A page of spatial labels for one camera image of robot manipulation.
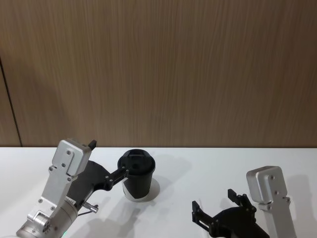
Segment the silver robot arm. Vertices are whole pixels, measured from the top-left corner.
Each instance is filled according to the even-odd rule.
[[[20,238],[60,238],[78,216],[74,201],[67,197],[71,184],[85,170],[96,141],[88,146],[62,140],[49,167],[50,176],[42,196],[17,231]]]
[[[252,200],[264,211],[269,237],[296,238],[282,169],[265,166],[249,171],[247,181]]]

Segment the black lid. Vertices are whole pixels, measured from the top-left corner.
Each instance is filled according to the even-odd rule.
[[[145,150],[134,149],[124,153],[118,161],[118,168],[125,167],[129,175],[141,176],[152,173],[155,169],[155,161]]]

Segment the white tabletop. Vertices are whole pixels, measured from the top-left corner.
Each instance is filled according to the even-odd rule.
[[[96,148],[90,157],[108,171],[130,148]],[[89,199],[97,214],[77,218],[66,238],[207,238],[192,222],[197,200],[211,216],[234,206],[227,189],[249,189],[246,172],[265,165],[283,169],[299,238],[317,237],[317,149],[144,148],[156,161],[152,201],[127,200],[122,185]],[[0,237],[13,235],[41,196],[55,148],[0,148]],[[266,230],[263,212],[257,223]]]

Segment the wooden wall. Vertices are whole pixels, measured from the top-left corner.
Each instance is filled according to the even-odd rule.
[[[22,144],[317,146],[316,13],[309,0],[2,0]]]

